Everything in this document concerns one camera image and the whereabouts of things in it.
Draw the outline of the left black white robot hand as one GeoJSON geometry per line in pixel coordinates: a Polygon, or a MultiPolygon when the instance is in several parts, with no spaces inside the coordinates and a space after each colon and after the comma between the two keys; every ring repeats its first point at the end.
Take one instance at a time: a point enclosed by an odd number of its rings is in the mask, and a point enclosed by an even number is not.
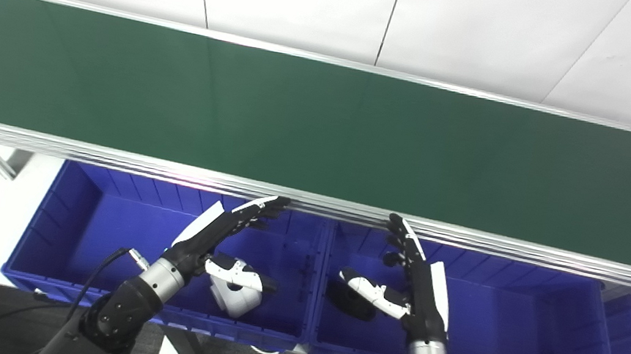
{"type": "Polygon", "coordinates": [[[218,245],[247,227],[266,226],[262,218],[276,219],[289,206],[287,196],[268,196],[226,210],[215,203],[191,222],[173,241],[162,258],[181,274],[185,282],[206,273],[227,284],[257,292],[276,292],[278,282],[261,275],[240,259],[226,254],[215,254],[218,245]]]}

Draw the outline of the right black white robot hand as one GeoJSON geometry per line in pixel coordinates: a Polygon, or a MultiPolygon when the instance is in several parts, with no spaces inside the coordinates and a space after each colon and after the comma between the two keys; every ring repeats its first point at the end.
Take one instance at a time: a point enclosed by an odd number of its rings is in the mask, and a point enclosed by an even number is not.
{"type": "Polygon", "coordinates": [[[428,261],[417,233],[404,217],[390,213],[386,227],[388,243],[396,250],[387,252],[382,260],[389,267],[403,269],[408,293],[400,294],[377,284],[353,267],[341,269],[339,277],[371,306],[399,320],[410,342],[425,342],[446,349],[448,307],[438,305],[437,301],[448,300],[445,265],[441,261],[428,261]]]}

